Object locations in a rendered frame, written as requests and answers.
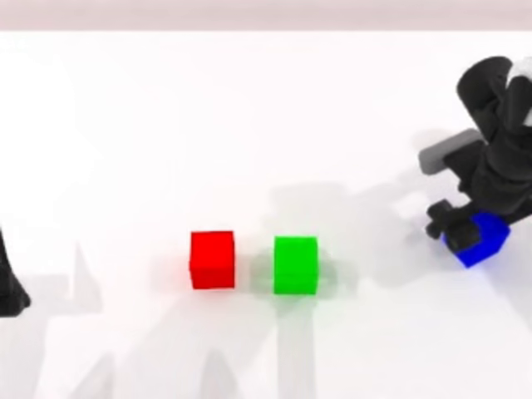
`gray object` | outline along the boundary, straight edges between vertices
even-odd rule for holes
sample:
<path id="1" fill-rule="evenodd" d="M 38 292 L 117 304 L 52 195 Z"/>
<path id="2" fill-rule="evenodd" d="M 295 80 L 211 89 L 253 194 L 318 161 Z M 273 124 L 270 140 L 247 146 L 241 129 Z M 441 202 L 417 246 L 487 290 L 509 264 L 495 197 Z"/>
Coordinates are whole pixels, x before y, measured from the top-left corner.
<path id="1" fill-rule="evenodd" d="M 443 170 L 447 169 L 443 162 L 443 159 L 447 155 L 478 140 L 484 140 L 482 134 L 478 130 L 468 129 L 458 133 L 457 135 L 453 135 L 448 139 L 431 145 L 430 147 L 426 147 L 424 150 L 421 150 L 417 156 L 419 159 L 421 172 L 424 175 L 429 176 L 442 172 Z"/>

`blue cube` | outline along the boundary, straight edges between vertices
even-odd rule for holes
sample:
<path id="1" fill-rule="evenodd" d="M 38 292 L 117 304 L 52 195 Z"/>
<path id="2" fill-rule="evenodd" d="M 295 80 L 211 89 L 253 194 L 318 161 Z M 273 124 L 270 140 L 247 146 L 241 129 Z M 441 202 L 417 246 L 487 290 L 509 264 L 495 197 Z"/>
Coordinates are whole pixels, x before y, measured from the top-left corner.
<path id="1" fill-rule="evenodd" d="M 471 220 L 479 227 L 480 242 L 455 254 L 467 268 L 497 254 L 510 235 L 510 226 L 494 214 L 474 214 Z"/>

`red cube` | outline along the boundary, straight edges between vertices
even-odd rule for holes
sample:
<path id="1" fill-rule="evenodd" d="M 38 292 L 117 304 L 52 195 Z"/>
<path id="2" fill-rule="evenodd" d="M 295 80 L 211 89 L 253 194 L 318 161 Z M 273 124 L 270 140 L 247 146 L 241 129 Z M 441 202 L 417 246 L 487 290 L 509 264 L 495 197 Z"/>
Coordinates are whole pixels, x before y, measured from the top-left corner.
<path id="1" fill-rule="evenodd" d="M 193 232 L 189 269 L 194 289 L 234 288 L 233 232 Z"/>

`cube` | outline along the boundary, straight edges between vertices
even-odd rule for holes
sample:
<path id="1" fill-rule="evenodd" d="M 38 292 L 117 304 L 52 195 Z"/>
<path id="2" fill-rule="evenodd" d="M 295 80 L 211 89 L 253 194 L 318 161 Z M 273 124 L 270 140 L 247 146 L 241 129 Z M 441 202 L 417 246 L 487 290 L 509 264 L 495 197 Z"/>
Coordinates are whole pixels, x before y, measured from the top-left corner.
<path id="1" fill-rule="evenodd" d="M 480 242 L 456 254 L 456 257 L 466 268 L 475 266 L 497 254 L 510 236 L 508 224 L 494 214 L 474 214 L 471 220 L 479 227 Z"/>
<path id="2" fill-rule="evenodd" d="M 193 232 L 190 237 L 190 279 L 194 289 L 234 288 L 232 231 Z"/>
<path id="3" fill-rule="evenodd" d="M 314 295 L 318 291 L 319 256 L 315 237 L 275 237 L 273 292 Z"/>

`green cube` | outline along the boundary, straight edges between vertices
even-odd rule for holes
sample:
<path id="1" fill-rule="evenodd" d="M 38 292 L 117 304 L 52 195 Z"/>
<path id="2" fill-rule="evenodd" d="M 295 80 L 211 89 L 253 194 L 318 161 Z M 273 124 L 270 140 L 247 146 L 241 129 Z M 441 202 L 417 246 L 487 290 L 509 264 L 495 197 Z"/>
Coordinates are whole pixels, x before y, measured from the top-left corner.
<path id="1" fill-rule="evenodd" d="M 273 292 L 314 295 L 318 291 L 319 257 L 316 237 L 275 237 Z"/>

